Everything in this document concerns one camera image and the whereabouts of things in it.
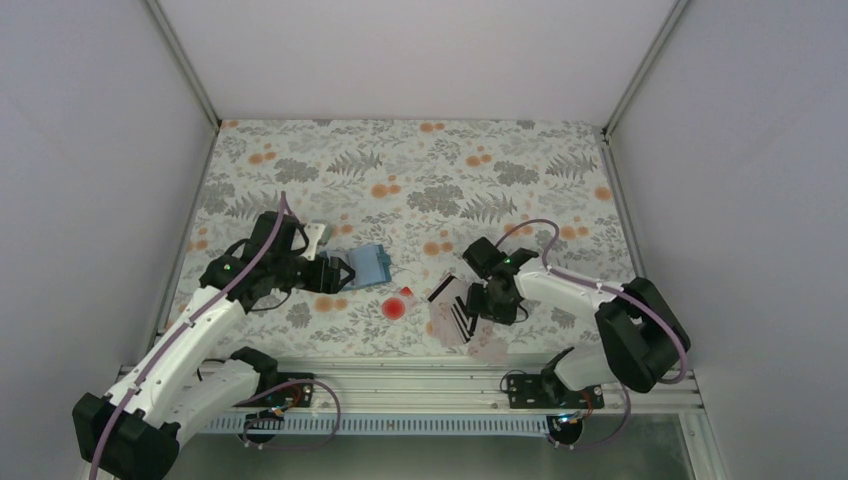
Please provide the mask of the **teal card holder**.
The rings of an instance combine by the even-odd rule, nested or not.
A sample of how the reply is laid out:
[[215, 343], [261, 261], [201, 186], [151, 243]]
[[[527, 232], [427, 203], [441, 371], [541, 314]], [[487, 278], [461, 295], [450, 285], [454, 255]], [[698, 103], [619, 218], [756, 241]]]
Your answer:
[[367, 244], [348, 250], [324, 250], [320, 256], [339, 258], [353, 273], [341, 274], [341, 290], [358, 290], [392, 281], [391, 257], [381, 244]]

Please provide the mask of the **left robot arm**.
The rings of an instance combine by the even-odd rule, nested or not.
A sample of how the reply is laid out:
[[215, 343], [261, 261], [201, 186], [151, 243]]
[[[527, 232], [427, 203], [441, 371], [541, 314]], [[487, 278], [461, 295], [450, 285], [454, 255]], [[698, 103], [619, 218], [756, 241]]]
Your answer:
[[328, 238], [324, 223], [267, 211], [250, 237], [208, 264], [186, 309], [145, 357], [106, 393], [86, 393], [73, 407], [92, 478], [100, 470], [118, 479], [163, 478], [180, 449], [231, 407], [253, 407], [262, 421], [309, 405], [320, 384], [313, 375], [281, 372], [274, 358], [250, 347], [198, 385], [187, 383], [219, 339], [272, 291], [336, 294], [354, 279], [344, 260], [318, 254]]

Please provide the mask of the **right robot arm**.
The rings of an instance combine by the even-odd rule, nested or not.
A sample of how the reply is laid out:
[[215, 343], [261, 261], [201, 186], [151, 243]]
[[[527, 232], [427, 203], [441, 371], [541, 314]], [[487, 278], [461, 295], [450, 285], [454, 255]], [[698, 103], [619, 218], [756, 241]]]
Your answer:
[[462, 254], [479, 277], [469, 287], [465, 310], [473, 317], [513, 325], [527, 301], [538, 301], [594, 321], [597, 345], [567, 347], [546, 364], [541, 391], [555, 407], [565, 407], [580, 390], [620, 383], [647, 393], [669, 383], [674, 366], [687, 371], [691, 340], [658, 288], [636, 277], [605, 284], [550, 266], [544, 255], [520, 248], [512, 254], [481, 237]]

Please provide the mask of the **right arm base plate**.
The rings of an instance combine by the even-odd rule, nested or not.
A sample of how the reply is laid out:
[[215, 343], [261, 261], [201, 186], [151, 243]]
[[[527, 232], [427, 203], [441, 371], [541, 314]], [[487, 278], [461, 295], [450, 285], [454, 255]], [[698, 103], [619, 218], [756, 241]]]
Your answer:
[[602, 409], [605, 400], [599, 385], [569, 390], [556, 376], [508, 372], [500, 382], [511, 409]]

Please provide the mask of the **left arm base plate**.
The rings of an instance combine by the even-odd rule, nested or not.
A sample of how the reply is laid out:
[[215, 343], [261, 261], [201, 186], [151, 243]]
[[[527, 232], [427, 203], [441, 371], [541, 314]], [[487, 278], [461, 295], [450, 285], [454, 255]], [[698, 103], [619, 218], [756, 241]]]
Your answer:
[[257, 391], [235, 407], [307, 408], [315, 392], [315, 375], [304, 372], [279, 372], [275, 380], [261, 382]]

